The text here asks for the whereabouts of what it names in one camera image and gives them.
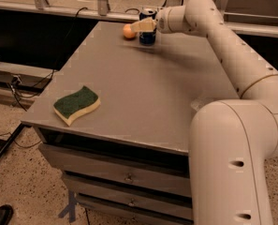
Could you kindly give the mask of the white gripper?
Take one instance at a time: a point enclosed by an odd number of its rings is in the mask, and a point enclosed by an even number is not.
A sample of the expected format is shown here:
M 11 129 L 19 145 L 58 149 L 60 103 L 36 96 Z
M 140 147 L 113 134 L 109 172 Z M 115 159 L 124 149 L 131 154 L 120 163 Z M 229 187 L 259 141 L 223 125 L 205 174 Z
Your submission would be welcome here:
M 185 6 L 164 7 L 156 15 L 156 19 L 147 17 L 130 24 L 132 32 L 153 32 L 155 28 L 160 33 L 181 33 L 185 30 Z

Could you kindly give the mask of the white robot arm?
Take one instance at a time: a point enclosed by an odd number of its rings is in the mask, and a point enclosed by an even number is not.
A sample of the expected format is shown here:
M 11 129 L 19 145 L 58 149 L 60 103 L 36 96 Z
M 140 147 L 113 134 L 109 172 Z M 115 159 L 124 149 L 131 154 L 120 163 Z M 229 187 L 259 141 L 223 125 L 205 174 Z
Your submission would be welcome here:
M 204 36 L 238 95 L 192 120 L 194 225 L 273 225 L 264 162 L 278 157 L 278 71 L 225 24 L 213 0 L 162 8 L 131 29 Z

